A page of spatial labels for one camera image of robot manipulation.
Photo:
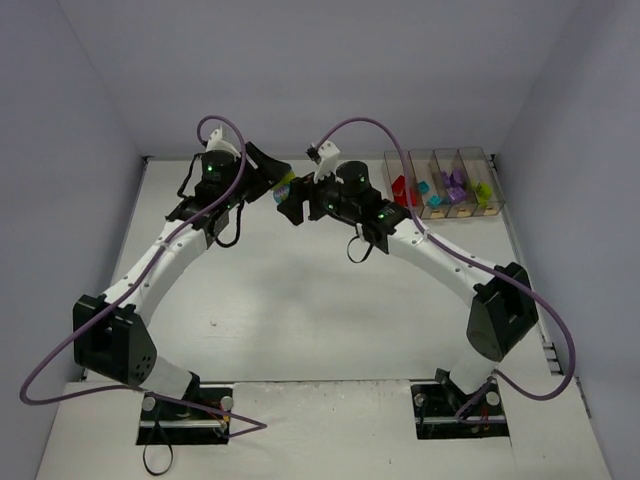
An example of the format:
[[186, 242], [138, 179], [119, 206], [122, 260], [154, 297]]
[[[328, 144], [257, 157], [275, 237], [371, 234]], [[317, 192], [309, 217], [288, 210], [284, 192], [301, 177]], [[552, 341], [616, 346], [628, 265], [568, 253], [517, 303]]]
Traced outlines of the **teal green monster lego stack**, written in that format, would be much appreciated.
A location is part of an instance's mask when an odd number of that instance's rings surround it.
[[271, 189], [273, 199], [277, 204], [281, 204], [289, 197], [291, 183], [295, 178], [295, 173], [289, 171], [283, 179]]

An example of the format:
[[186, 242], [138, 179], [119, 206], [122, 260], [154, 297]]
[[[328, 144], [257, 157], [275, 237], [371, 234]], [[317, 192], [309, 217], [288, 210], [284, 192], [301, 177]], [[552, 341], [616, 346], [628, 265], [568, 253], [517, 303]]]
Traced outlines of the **multicolour lego block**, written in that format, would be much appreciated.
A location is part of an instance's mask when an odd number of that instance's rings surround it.
[[407, 183], [405, 176], [398, 176], [391, 184], [394, 201], [404, 207], [416, 206], [417, 197], [411, 183]]

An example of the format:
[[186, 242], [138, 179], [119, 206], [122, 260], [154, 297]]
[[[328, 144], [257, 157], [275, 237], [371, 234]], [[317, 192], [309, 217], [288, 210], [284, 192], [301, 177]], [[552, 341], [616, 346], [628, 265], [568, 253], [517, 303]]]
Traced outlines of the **teal square lego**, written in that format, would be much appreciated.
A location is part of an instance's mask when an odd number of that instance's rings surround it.
[[439, 195], [432, 195], [427, 200], [427, 206], [431, 210], [438, 210], [441, 208], [442, 198]]

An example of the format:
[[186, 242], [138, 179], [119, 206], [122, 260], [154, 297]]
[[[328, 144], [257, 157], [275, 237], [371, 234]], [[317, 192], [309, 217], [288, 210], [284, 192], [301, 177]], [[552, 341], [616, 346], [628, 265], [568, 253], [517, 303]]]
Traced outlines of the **purple lego brick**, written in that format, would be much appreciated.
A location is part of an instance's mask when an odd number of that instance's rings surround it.
[[449, 188], [447, 195], [451, 204], [456, 205], [464, 203], [467, 200], [467, 193], [464, 188], [459, 186]]

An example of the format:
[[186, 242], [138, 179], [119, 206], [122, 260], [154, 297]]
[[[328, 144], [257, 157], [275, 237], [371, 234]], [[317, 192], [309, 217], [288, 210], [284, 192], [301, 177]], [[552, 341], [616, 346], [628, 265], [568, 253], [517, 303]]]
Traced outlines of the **purple oval paw lego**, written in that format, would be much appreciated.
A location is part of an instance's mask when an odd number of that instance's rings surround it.
[[454, 168], [449, 176], [451, 187], [463, 188], [465, 185], [464, 172], [461, 169]]

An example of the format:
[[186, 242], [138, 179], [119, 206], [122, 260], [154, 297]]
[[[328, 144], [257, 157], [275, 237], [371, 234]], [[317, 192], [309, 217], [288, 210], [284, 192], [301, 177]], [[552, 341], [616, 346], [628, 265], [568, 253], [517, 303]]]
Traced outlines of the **small lime green lego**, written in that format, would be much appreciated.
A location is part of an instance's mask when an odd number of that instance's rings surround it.
[[485, 208], [488, 205], [488, 202], [491, 200], [493, 195], [493, 190], [491, 186], [486, 182], [478, 182], [474, 186], [474, 192], [476, 195], [476, 199], [478, 205], [482, 208]]

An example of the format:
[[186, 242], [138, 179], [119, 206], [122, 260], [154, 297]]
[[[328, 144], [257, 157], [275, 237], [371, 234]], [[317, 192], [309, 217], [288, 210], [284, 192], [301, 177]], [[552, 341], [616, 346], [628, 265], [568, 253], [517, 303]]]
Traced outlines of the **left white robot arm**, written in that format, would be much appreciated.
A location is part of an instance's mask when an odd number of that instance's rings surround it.
[[156, 308], [187, 267], [215, 244], [235, 206], [252, 203], [289, 179], [289, 164], [252, 143], [242, 161], [222, 145], [196, 155], [201, 180], [166, 217], [162, 232], [135, 265], [97, 297], [73, 308], [75, 362], [132, 389], [194, 400], [199, 377], [157, 352], [148, 326]]

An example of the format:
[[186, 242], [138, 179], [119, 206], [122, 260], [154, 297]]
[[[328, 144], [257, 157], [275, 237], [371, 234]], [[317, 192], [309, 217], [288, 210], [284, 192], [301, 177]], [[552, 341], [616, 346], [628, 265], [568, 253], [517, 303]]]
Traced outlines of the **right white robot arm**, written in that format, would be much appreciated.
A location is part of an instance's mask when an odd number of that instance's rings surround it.
[[426, 272], [468, 307], [467, 347], [437, 382], [471, 395], [494, 373], [539, 320], [526, 270], [517, 263], [491, 265], [426, 228], [416, 227], [408, 208], [373, 187], [360, 161], [340, 165], [322, 179], [290, 176], [274, 192], [278, 210], [292, 224], [329, 216], [353, 227], [371, 247]]

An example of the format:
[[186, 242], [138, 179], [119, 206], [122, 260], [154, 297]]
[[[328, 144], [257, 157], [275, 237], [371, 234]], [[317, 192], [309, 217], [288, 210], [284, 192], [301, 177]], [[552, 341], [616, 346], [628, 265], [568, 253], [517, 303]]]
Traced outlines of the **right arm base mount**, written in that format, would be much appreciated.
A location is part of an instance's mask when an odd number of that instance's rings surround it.
[[436, 382], [413, 383], [410, 396], [418, 440], [508, 438], [506, 414], [495, 381], [465, 395]]

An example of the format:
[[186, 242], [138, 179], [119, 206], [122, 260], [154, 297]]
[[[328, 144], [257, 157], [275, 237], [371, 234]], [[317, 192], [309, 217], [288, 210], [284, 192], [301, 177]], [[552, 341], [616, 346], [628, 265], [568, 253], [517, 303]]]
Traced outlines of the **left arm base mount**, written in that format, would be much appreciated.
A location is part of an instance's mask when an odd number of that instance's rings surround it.
[[211, 446], [229, 443], [231, 419], [145, 394], [139, 415], [138, 446]]

